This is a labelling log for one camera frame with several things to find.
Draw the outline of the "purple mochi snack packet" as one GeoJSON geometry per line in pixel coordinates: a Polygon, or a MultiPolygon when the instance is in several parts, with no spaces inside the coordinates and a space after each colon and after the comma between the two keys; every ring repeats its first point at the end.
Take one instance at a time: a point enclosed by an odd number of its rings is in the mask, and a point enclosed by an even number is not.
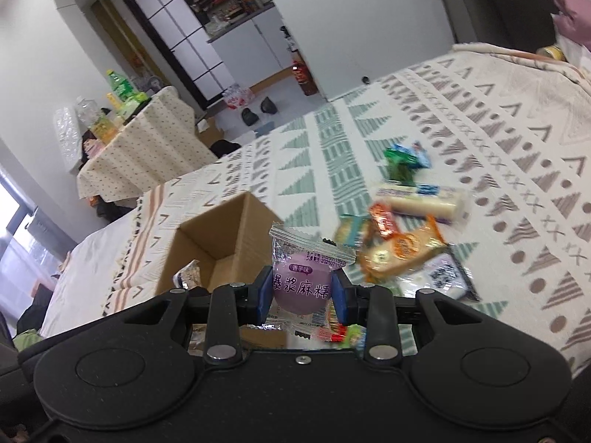
{"type": "Polygon", "coordinates": [[[273,299],[284,311],[307,316],[332,298],[332,274],[356,262],[353,248],[298,231],[283,223],[270,228],[273,299]]]}

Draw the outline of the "black slipper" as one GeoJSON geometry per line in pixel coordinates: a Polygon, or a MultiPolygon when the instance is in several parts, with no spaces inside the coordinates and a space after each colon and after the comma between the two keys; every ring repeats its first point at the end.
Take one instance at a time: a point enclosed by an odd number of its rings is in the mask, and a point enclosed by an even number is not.
{"type": "Polygon", "coordinates": [[[242,117],[243,123],[249,127],[259,122],[259,116],[249,108],[243,108],[240,117],[242,117]]]}
{"type": "Polygon", "coordinates": [[[273,103],[273,100],[271,100],[270,97],[266,97],[265,99],[263,99],[263,101],[260,102],[259,108],[262,113],[270,115],[274,115],[279,112],[279,110],[277,110],[276,105],[273,103]]]}

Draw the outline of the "long white roll snack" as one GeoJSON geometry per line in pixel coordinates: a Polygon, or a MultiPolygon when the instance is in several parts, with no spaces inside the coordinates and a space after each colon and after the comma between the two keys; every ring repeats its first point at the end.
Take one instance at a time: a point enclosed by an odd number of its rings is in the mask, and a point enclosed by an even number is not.
{"type": "Polygon", "coordinates": [[[394,213],[417,218],[432,216],[445,223],[466,219],[470,205],[466,191],[433,184],[408,186],[385,182],[377,188],[375,200],[394,213]]]}

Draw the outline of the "green snack packet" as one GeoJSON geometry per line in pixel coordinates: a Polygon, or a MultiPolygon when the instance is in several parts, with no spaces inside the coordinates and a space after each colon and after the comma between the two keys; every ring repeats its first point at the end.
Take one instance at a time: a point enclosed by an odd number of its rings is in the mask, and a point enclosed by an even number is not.
{"type": "Polygon", "coordinates": [[[385,151],[389,179],[398,184],[415,184],[415,172],[418,160],[415,156],[389,148],[385,151]]]}

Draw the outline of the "patterned bed blanket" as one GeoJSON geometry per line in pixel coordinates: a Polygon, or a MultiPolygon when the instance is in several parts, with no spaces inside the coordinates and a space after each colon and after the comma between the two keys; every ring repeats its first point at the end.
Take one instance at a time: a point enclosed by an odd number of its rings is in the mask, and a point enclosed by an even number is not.
{"type": "Polygon", "coordinates": [[[590,362],[590,75],[568,63],[464,44],[363,86],[141,197],[101,312],[156,293],[177,226],[243,192],[287,225],[331,236],[388,179],[385,153],[419,143],[418,184],[460,189],[445,236],[480,309],[590,362]]]}

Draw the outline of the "orange bread snack packet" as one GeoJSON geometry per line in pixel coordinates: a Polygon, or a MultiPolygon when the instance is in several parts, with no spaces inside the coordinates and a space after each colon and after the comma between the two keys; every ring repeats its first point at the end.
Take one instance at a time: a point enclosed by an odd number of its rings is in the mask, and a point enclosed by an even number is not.
{"type": "Polygon", "coordinates": [[[363,250],[360,266],[370,279],[387,279],[419,267],[446,248],[436,219],[429,215],[423,226],[363,250]]]}

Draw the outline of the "clear plastic bottle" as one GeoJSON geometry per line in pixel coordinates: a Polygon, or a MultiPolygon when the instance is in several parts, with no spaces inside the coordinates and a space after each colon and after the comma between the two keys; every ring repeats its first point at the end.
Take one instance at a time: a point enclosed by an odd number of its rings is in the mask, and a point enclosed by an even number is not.
{"type": "Polygon", "coordinates": [[[81,96],[76,98],[75,111],[79,122],[88,129],[95,125],[101,115],[100,108],[95,100],[81,96]]]}

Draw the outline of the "black slipper right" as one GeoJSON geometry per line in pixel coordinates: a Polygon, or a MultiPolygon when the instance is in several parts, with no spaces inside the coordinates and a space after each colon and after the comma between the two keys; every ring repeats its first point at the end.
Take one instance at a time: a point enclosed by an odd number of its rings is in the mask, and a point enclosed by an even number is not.
{"type": "Polygon", "coordinates": [[[265,99],[263,99],[263,101],[260,102],[259,108],[262,113],[270,115],[274,115],[279,112],[279,110],[277,110],[276,105],[273,103],[273,100],[271,100],[270,97],[266,97],[265,99]]]}

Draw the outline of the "black slipper left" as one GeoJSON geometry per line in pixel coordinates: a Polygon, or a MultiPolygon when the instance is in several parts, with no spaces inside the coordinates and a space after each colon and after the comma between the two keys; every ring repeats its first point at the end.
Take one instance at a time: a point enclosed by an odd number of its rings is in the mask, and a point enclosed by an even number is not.
{"type": "Polygon", "coordinates": [[[249,127],[259,122],[259,116],[249,108],[243,108],[240,117],[242,117],[243,123],[249,127]]]}

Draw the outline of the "pink pillow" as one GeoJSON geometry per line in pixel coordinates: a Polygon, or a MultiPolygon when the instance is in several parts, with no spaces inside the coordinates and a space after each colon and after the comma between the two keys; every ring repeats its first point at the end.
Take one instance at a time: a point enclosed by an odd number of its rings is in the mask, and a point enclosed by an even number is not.
{"type": "Polygon", "coordinates": [[[591,13],[589,0],[553,0],[559,13],[554,24],[558,32],[571,41],[590,49],[591,13]]]}

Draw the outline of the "blue snack packet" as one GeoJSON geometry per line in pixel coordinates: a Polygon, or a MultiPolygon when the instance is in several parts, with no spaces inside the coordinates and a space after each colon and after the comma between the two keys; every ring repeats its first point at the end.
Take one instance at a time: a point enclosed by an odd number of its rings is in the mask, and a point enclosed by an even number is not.
{"type": "Polygon", "coordinates": [[[394,144],[391,149],[394,156],[411,169],[430,169],[432,167],[431,158],[419,141],[415,141],[411,146],[394,144]]]}

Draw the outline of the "red oil bottle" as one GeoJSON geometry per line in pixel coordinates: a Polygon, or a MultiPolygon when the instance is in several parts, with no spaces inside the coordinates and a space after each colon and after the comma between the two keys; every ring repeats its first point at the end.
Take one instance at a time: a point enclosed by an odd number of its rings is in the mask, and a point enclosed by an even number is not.
{"type": "Polygon", "coordinates": [[[304,91],[304,93],[310,92],[311,79],[310,76],[308,76],[308,67],[300,61],[294,61],[293,65],[291,65],[291,72],[293,72],[294,78],[300,85],[301,90],[304,91]]]}

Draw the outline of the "small red orange packet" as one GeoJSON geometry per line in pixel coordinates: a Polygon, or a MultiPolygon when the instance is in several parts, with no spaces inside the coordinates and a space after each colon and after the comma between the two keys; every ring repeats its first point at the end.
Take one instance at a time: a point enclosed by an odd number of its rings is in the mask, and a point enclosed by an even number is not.
{"type": "Polygon", "coordinates": [[[386,204],[376,202],[370,205],[369,214],[374,222],[377,233],[384,240],[389,240],[401,233],[393,213],[386,204]]]}

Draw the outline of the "dotted cloth covered table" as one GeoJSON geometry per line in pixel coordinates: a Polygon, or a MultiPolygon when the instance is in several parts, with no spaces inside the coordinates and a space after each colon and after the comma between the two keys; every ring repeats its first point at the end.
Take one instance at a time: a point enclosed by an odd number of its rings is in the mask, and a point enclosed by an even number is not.
{"type": "Polygon", "coordinates": [[[195,135],[195,112],[175,88],[160,90],[105,148],[79,171],[81,199],[117,202],[217,161],[195,135]]]}

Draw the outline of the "red green small packet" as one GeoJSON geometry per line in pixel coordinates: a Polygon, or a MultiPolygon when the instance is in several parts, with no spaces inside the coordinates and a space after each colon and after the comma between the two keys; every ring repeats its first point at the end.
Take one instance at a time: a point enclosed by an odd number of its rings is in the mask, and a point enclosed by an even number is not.
{"type": "Polygon", "coordinates": [[[325,343],[335,344],[339,348],[353,348],[363,350],[366,341],[366,329],[359,325],[344,326],[336,324],[335,327],[324,326],[318,329],[318,339],[325,343]]]}

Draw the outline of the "green soda bottle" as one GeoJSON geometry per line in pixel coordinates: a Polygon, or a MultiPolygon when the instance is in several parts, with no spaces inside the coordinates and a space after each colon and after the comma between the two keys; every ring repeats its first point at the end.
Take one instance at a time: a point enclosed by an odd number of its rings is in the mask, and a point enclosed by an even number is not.
{"type": "Polygon", "coordinates": [[[121,75],[112,69],[107,70],[106,75],[112,92],[122,103],[135,97],[136,90],[124,75],[121,75]]]}

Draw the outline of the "teal cracker packet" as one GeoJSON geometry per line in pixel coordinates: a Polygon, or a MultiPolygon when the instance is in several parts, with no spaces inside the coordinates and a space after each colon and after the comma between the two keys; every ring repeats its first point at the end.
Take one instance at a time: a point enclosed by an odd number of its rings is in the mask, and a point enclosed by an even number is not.
{"type": "Polygon", "coordinates": [[[367,216],[341,215],[335,229],[335,243],[360,249],[367,241],[370,232],[370,219],[367,216]]]}

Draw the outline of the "pink water bottle pack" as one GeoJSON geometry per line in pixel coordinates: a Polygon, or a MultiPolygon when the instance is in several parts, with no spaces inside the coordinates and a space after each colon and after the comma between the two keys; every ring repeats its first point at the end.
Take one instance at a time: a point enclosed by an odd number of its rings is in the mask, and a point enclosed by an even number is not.
{"type": "Polygon", "coordinates": [[[237,83],[233,83],[222,92],[222,99],[229,109],[238,110],[252,102],[254,93],[249,87],[242,87],[237,83]]]}

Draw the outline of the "white kitchen cabinet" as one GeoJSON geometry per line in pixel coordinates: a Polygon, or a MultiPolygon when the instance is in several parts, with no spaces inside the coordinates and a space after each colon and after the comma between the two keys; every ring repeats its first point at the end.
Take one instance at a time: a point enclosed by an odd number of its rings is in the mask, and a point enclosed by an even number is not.
{"type": "Polygon", "coordinates": [[[290,68],[293,62],[281,27],[279,10],[270,6],[231,25],[209,43],[235,83],[252,87],[290,68]]]}

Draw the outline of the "brown cardboard box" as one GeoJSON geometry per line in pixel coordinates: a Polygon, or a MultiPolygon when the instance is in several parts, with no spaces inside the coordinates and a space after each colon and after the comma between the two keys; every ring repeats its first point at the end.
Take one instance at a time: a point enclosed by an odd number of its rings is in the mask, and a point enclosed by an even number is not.
{"type": "Polygon", "coordinates": [[[172,289],[173,275],[193,260],[208,291],[252,283],[271,263],[270,227],[280,221],[259,198],[245,192],[183,222],[175,230],[156,292],[172,289]]]}

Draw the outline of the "silver snack packet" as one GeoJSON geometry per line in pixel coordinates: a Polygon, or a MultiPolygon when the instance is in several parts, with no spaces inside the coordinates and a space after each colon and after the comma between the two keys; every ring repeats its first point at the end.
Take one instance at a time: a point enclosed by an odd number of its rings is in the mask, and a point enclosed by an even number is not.
{"type": "Polygon", "coordinates": [[[200,268],[197,260],[191,260],[172,277],[175,288],[191,290],[201,286],[200,268]]]}

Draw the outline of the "white black labelled packet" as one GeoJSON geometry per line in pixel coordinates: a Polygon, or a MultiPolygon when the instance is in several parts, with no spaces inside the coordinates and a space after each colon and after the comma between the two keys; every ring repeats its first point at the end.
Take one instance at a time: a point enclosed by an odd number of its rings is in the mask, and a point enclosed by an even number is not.
{"type": "Polygon", "coordinates": [[[441,252],[396,279],[401,294],[414,297],[422,289],[438,291],[455,300],[479,302],[470,274],[451,251],[441,252]]]}

